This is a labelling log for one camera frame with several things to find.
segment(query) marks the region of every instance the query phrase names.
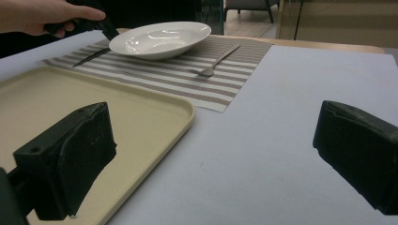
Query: chair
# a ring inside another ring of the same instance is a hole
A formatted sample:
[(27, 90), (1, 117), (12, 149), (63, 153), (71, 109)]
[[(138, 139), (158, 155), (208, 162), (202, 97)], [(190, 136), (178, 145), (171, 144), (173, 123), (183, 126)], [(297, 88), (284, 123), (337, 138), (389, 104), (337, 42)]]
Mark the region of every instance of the chair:
[(224, 21), (226, 21), (226, 14), (229, 9), (237, 9), (237, 14), (241, 10), (262, 10), (268, 11), (271, 23), (274, 23), (271, 7), (277, 5), (279, 8), (280, 0), (225, 0)]

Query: fork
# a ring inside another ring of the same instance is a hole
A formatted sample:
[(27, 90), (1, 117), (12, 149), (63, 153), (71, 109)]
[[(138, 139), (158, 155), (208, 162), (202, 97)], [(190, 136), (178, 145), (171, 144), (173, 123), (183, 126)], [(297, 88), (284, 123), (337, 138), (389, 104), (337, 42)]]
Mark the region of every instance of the fork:
[(205, 76), (205, 77), (211, 77), (214, 74), (214, 67), (216, 67), (216, 65), (218, 63), (220, 63), (221, 60), (223, 60), (226, 56), (228, 56), (230, 53), (233, 53), (234, 50), (236, 50), (237, 48), (239, 48), (239, 44), (235, 44), (234, 46), (232, 46), (228, 51), (226, 51), (222, 56), (220, 56), (220, 58), (218, 58), (210, 67), (202, 70), (202, 71), (198, 71), (196, 69), (187, 69), (189, 72), (197, 74), (197, 75), (201, 75), (201, 76)]

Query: white tablecloth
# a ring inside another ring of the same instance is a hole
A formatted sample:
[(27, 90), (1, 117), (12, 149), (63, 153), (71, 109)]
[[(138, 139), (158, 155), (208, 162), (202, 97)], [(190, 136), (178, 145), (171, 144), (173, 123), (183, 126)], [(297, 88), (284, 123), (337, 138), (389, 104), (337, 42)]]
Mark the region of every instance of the white tablecloth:
[[(1, 59), (0, 77), (102, 38), (86, 33)], [(392, 56), (273, 46), (224, 113), (197, 108), (191, 129), (109, 224), (398, 224), (312, 147), (324, 99), (398, 126)]]

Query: floor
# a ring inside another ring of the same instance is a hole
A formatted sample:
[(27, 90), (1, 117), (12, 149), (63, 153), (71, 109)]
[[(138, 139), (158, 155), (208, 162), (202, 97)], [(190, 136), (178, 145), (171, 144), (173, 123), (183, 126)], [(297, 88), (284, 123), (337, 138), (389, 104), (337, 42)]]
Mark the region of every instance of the floor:
[(271, 8), (274, 23), (270, 22), (267, 11), (228, 10), (224, 33), (227, 36), (251, 38), (275, 38), (278, 26), (278, 7)]

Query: wall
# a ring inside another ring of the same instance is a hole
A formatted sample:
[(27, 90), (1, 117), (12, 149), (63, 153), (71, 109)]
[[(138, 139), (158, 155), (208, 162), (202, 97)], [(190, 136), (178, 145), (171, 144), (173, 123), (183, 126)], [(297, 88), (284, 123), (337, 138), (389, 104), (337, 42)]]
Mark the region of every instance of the wall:
[[(299, 0), (282, 0), (277, 38), (293, 39)], [(304, 0), (297, 40), (398, 48), (398, 0)]]

